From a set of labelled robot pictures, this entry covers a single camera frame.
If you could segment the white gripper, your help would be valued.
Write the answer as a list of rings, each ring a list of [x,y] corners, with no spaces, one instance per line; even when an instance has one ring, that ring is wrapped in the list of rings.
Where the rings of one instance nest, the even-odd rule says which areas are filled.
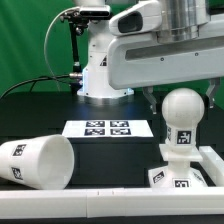
[[[208,23],[194,40],[159,44],[152,33],[115,38],[108,48],[108,80],[114,89],[143,87],[143,95],[157,113],[152,87],[209,79],[208,105],[224,76],[224,23]]]

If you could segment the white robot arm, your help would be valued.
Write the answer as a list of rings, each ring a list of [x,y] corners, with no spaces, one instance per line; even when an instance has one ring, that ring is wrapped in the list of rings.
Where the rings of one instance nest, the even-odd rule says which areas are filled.
[[[73,0],[81,16],[107,20],[108,84],[143,89],[153,110],[155,86],[209,80],[209,102],[224,77],[224,12],[207,0]]]

